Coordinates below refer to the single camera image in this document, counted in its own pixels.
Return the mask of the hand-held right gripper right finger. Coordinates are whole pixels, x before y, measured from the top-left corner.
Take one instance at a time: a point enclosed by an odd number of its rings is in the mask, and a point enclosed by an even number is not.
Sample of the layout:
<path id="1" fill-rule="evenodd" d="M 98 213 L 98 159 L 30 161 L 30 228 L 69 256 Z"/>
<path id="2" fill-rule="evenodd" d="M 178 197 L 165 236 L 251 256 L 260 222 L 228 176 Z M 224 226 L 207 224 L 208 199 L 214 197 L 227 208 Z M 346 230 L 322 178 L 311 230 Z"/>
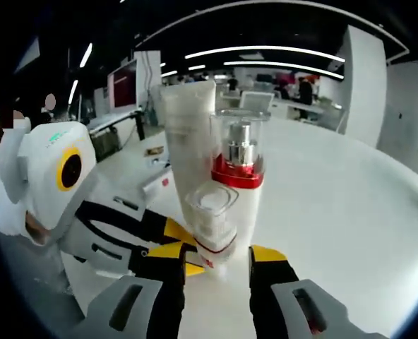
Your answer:
<path id="1" fill-rule="evenodd" d="M 384 337 L 354 325 L 344 304 L 312 280 L 300 280 L 277 250 L 249 247 L 249 287 L 257 338 Z"/>

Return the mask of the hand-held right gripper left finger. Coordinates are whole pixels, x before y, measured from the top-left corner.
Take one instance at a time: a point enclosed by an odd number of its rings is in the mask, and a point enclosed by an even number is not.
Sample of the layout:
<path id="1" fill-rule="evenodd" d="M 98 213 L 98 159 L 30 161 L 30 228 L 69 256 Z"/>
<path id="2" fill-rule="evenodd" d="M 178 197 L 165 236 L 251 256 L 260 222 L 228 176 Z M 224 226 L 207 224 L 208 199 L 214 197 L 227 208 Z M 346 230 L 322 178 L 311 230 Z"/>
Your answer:
<path id="1" fill-rule="evenodd" d="M 150 250 L 134 276 L 112 283 L 89 304 L 85 338 L 176 338 L 184 309 L 187 245 Z"/>

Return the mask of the person's left hand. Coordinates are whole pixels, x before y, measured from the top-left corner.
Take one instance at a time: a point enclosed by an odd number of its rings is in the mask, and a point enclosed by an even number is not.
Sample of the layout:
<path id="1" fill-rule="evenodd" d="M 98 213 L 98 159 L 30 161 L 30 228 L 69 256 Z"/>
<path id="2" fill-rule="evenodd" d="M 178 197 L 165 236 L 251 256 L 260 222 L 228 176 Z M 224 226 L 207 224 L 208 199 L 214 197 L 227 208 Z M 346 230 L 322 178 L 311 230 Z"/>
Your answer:
<path id="1" fill-rule="evenodd" d="M 25 228 L 34 243 L 44 246 L 48 242 L 50 231 L 28 211 L 25 214 Z"/>

